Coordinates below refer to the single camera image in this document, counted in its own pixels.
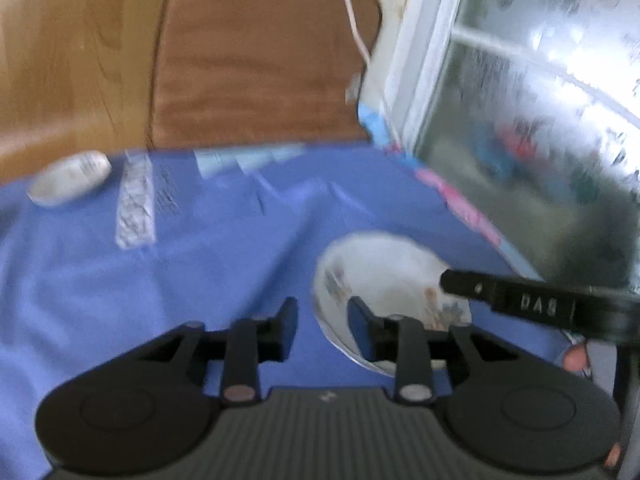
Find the person's hand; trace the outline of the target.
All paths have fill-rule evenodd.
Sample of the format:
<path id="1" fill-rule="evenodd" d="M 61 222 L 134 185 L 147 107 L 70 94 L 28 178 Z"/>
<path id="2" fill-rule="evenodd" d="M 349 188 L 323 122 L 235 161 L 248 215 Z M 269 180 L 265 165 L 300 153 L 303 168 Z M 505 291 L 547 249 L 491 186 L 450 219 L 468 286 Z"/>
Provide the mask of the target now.
<path id="1" fill-rule="evenodd" d="M 563 368 L 568 372 L 577 374 L 588 370 L 590 367 L 587 348 L 585 344 L 575 344 L 569 348 L 563 356 Z M 614 468 L 620 460 L 620 445 L 616 443 L 608 453 L 605 461 L 606 468 Z"/>

